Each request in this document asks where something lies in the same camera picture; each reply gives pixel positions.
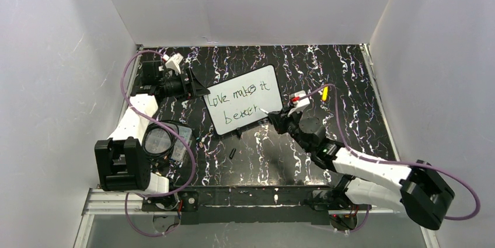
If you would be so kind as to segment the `small whiteboard black frame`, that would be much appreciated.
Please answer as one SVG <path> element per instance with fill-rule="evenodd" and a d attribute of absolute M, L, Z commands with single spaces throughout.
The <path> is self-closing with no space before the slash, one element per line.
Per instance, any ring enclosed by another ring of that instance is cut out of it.
<path fill-rule="evenodd" d="M 267 117 L 283 107 L 273 65 L 266 65 L 208 88 L 205 106 L 214 130 L 224 135 Z"/>

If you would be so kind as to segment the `black marker cap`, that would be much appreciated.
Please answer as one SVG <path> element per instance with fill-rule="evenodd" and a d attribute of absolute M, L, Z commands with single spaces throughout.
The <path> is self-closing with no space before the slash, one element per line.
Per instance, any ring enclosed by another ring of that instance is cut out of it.
<path fill-rule="evenodd" d="M 231 150 L 230 154 L 229 154 L 229 158 L 230 158 L 230 159 L 233 159 L 233 157 L 235 156 L 235 154 L 236 154 L 236 148 L 233 148 L 233 149 Z"/>

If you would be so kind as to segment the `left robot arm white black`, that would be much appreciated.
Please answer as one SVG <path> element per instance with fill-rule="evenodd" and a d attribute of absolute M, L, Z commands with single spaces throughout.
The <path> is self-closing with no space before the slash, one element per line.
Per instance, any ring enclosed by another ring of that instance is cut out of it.
<path fill-rule="evenodd" d="M 164 55 L 142 63 L 142 84 L 127 99 L 128 108 L 107 139 L 95 143 L 100 186 L 104 191 L 135 192 L 162 197 L 170 195 L 169 179 L 157 170 L 173 160 L 182 146 L 191 151 L 186 126 L 173 121 L 158 124 L 151 117 L 169 97 L 191 100 L 209 93 L 190 68 L 182 70 L 183 56 Z"/>

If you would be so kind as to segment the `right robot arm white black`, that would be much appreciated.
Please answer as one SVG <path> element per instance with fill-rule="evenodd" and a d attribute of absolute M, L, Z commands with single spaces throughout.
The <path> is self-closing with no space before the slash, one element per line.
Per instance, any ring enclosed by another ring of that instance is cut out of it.
<path fill-rule="evenodd" d="M 301 113 L 290 113 L 289 109 L 267 116 L 275 130 L 289 134 L 314 164 L 343 175 L 340 200 L 405 212 L 416 224 L 430 230 L 439 230 L 446 219 L 455 193 L 429 163 L 418 160 L 403 165 L 352 151 L 328 138 L 320 120 L 302 118 Z"/>

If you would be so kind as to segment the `black base bar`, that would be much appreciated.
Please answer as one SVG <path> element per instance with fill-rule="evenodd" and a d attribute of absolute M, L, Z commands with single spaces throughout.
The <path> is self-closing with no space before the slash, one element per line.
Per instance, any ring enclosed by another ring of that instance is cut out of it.
<path fill-rule="evenodd" d="M 184 225 L 206 223 L 344 223 L 354 227 L 366 204 L 352 204 L 329 186 L 189 186 L 175 195 L 143 201 L 142 211 L 181 216 Z"/>

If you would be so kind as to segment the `aluminium rail left side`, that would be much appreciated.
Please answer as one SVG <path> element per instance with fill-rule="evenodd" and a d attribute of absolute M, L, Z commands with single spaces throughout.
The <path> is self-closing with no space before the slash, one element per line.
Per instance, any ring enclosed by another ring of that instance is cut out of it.
<path fill-rule="evenodd" d="M 136 76 L 137 76 L 138 68 L 139 68 L 139 57 L 134 59 L 129 64 L 127 69 L 125 68 L 125 72 L 122 73 L 122 76 L 124 77 L 123 88 L 124 88 L 124 92 L 126 93 L 127 98 L 130 98 L 130 93 L 131 93 L 131 90 L 133 88 Z M 122 103 L 121 110 L 120 110 L 120 115 L 118 117 L 118 122 L 120 122 L 120 120 L 123 118 L 127 108 L 128 108 L 128 103 L 124 99 L 123 103 Z"/>

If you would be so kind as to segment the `aluminium rail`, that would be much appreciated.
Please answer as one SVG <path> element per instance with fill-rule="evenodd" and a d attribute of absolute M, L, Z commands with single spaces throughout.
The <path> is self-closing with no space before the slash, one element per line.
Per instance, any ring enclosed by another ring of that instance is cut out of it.
<path fill-rule="evenodd" d="M 202 208 L 278 208 L 309 206 L 316 211 L 348 212 L 366 205 L 405 212 L 401 196 L 389 190 L 338 190 L 322 186 L 223 187 L 193 186 L 165 197 L 143 198 L 137 194 L 91 190 L 83 208 L 85 214 L 147 214 L 150 212 L 196 212 Z"/>
<path fill-rule="evenodd" d="M 397 150 L 397 147 L 396 147 L 396 144 L 395 144 L 395 140 L 393 138 L 393 135 L 392 135 L 390 126 L 388 124 L 388 119 L 386 118 L 386 114 L 385 114 L 385 110 L 384 110 L 384 106 L 383 106 L 381 94 L 380 94 L 380 91 L 379 91 L 379 88 L 378 88 L 377 78 L 376 78 L 376 74 L 374 72 L 374 63 L 373 63 L 372 56 L 371 56 L 371 53 L 370 53 L 370 50 L 369 50 L 369 43 L 362 43 L 362 44 L 360 44 L 360 49 L 361 49 L 361 53 L 362 53 L 362 55 L 364 57 L 364 64 L 365 64 L 365 66 L 367 68 L 367 71 L 368 71 L 368 74 L 369 74 L 369 78 L 370 78 L 372 87 L 374 89 L 374 92 L 375 92 L 375 95 L 376 95 L 376 98 L 377 98 L 377 103 L 378 103 L 378 106 L 379 106 L 379 110 L 380 110 L 380 112 L 382 114 L 382 119 L 383 119 L 383 122 L 384 122 L 384 125 L 385 125 L 385 128 L 386 128 L 386 131 L 387 131 L 389 140 L 391 142 L 391 146 L 392 146 L 394 157 L 395 157 L 396 160 L 400 160 L 399 152 Z"/>
<path fill-rule="evenodd" d="M 125 72 L 122 73 L 122 76 L 124 77 L 123 88 L 124 88 L 124 92 L 126 93 L 127 98 L 130 98 L 130 93 L 131 93 L 131 90 L 133 88 L 136 76 L 137 76 L 138 68 L 139 68 L 139 57 L 134 59 L 129 64 L 127 69 L 125 68 Z M 118 122 L 120 122 L 120 120 L 123 118 L 127 108 L 128 108 L 128 103 L 124 99 L 123 103 L 122 103 L 121 110 L 120 110 L 120 115 L 118 117 Z"/>

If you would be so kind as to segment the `aluminium rail right side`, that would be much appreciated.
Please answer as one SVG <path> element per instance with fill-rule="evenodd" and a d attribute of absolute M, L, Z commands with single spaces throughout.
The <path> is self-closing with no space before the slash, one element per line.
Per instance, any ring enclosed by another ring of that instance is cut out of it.
<path fill-rule="evenodd" d="M 378 103 L 378 106 L 379 106 L 379 110 L 380 110 L 380 112 L 382 114 L 382 119 L 383 119 L 383 122 L 384 122 L 384 125 L 385 125 L 385 128 L 386 128 L 386 131 L 387 131 L 389 140 L 391 142 L 391 146 L 392 146 L 394 157 L 395 157 L 396 160 L 400 160 L 399 152 L 397 150 L 397 147 L 396 147 L 396 144 L 395 144 L 395 140 L 393 138 L 393 135 L 392 135 L 390 126 L 388 124 L 388 119 L 386 118 L 386 114 L 385 114 L 385 110 L 384 110 L 384 106 L 383 106 L 381 94 L 380 94 L 380 91 L 379 91 L 379 88 L 378 88 L 377 78 L 376 78 L 376 74 L 374 72 L 374 63 L 373 63 L 372 56 L 371 56 L 371 53 L 370 53 L 370 50 L 369 50 L 369 43 L 362 43 L 362 44 L 360 44 L 360 49 L 361 49 L 361 53 L 362 53 L 362 55 L 364 57 L 364 64 L 365 64 L 365 66 L 367 68 L 367 71 L 368 71 L 368 74 L 369 74 L 369 78 L 370 78 L 372 87 L 374 89 L 374 92 L 375 92 L 375 95 L 376 95 L 376 98 L 377 98 L 377 103 Z"/>

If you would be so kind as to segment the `aluminium front rail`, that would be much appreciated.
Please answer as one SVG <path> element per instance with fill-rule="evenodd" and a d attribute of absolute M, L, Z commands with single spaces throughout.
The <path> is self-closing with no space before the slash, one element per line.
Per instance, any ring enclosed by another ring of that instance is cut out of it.
<path fill-rule="evenodd" d="M 91 190 L 83 208 L 85 214 L 147 214 L 150 212 L 196 212 L 202 208 L 278 208 L 309 206 L 316 211 L 348 212 L 366 205 L 405 212 L 401 196 L 389 190 L 338 190 L 322 186 L 223 187 L 193 186 L 165 197 L 143 198 L 137 194 Z"/>

